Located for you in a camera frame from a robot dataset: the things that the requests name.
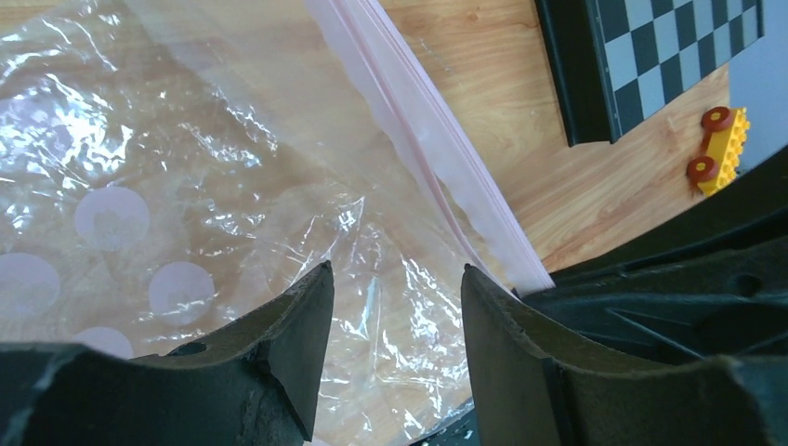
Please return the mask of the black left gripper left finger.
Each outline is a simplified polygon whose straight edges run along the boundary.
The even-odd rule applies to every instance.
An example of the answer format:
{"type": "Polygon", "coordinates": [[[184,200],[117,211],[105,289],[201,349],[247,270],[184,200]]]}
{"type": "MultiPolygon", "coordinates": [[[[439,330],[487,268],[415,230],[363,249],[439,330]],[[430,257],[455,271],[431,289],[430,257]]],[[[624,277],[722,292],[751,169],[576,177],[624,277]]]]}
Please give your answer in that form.
{"type": "Polygon", "coordinates": [[[166,355],[1,346],[5,445],[300,445],[313,436],[335,281],[322,262],[166,355]]]}

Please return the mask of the clear zip top bag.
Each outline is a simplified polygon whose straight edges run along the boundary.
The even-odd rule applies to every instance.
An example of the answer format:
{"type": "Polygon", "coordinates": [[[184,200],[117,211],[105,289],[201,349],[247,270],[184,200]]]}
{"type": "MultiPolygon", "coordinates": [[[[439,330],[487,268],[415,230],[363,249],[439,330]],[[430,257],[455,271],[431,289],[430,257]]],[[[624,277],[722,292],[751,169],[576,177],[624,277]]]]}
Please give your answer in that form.
{"type": "Polygon", "coordinates": [[[552,285],[375,1],[67,1],[1,34],[1,346],[166,355],[330,262],[313,436],[472,406],[461,278],[552,285]]]}

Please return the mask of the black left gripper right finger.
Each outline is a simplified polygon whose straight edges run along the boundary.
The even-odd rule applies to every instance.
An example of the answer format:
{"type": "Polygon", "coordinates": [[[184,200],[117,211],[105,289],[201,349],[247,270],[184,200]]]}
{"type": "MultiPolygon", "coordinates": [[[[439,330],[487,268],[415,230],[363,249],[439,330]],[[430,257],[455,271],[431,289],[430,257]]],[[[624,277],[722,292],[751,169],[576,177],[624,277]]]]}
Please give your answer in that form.
{"type": "Polygon", "coordinates": [[[603,346],[524,305],[481,270],[461,284],[484,445],[783,445],[787,361],[685,365],[603,346]]]}

